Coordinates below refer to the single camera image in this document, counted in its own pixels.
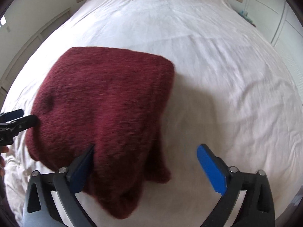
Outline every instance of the metal screw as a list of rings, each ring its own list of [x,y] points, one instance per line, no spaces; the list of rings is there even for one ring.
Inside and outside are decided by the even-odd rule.
[[[263,171],[263,170],[258,170],[258,174],[261,175],[261,176],[265,176],[266,175],[265,171]]]
[[[66,171],[67,171],[66,167],[61,167],[61,168],[59,169],[59,173],[64,173],[64,172],[66,172]]]
[[[31,173],[31,175],[32,175],[33,177],[38,176],[38,175],[39,175],[39,171],[33,171],[33,172]]]
[[[238,172],[238,168],[236,168],[235,166],[231,166],[230,168],[228,168],[230,172],[232,173],[236,173]]]

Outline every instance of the fuzzy fabric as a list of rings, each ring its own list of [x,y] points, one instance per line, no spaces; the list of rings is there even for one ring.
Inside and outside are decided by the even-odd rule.
[[[33,159],[56,171],[94,143],[94,167],[84,191],[112,216],[137,207],[145,180],[166,183],[160,118],[172,89],[173,64],[130,50],[75,47],[54,64],[26,133]]]

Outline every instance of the bed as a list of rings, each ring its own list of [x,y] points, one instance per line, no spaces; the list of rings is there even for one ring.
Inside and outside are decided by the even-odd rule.
[[[226,0],[88,0],[31,56],[2,112],[22,108],[30,114],[58,57],[84,46],[157,54],[176,69],[162,119],[172,179],[165,185],[146,183],[139,207],[124,220],[112,218],[93,198],[79,193],[98,226],[200,226],[220,197],[196,159],[202,143],[229,166],[266,171],[276,217],[285,211],[303,181],[302,104],[280,56]],[[20,225],[31,172],[51,172],[30,158],[24,138],[20,133],[4,155],[7,197]],[[71,226],[55,193],[53,197],[64,223]]]

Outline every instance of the blue gripper pad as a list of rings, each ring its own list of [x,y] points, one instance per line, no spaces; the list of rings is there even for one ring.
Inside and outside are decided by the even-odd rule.
[[[224,195],[227,190],[226,174],[222,170],[222,165],[218,164],[219,158],[205,144],[198,147],[197,157],[214,190]]]

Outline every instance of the white bed sheet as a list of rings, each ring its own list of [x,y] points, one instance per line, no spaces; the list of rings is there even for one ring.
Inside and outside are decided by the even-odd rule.
[[[146,183],[138,209],[125,220],[113,219],[94,199],[78,194],[98,226],[200,226],[220,197],[196,159],[202,143],[229,166],[251,173],[264,169],[277,217],[293,199],[303,174],[297,89],[272,46],[226,0],[88,0],[32,55],[2,111],[22,108],[30,114],[46,74],[75,46],[158,54],[176,69],[162,121],[172,179],[166,185]],[[5,156],[8,200],[19,223],[30,173],[50,172],[30,158],[24,137],[20,133]],[[59,212],[71,225],[62,207]]]

